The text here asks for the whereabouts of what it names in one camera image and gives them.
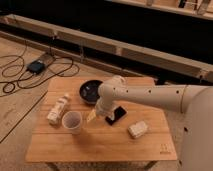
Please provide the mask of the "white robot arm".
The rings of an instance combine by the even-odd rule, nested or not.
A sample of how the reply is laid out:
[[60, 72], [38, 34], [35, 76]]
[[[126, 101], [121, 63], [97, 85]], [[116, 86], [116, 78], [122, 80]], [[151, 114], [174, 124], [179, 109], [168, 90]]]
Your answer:
[[115, 75], [98, 87], [96, 116], [112, 116], [116, 101], [184, 113], [185, 128], [178, 171], [213, 171], [213, 86], [130, 86]]

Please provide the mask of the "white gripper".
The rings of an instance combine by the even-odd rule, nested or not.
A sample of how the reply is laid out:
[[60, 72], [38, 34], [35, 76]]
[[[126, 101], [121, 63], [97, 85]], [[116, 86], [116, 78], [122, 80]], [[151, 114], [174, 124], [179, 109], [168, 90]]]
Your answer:
[[96, 118], [96, 115], [112, 116], [114, 108], [115, 108], [114, 102], [106, 102], [103, 101], [102, 99], [99, 99], [95, 105], [95, 109], [93, 109], [87, 116], [86, 122], [90, 123], [92, 120]]

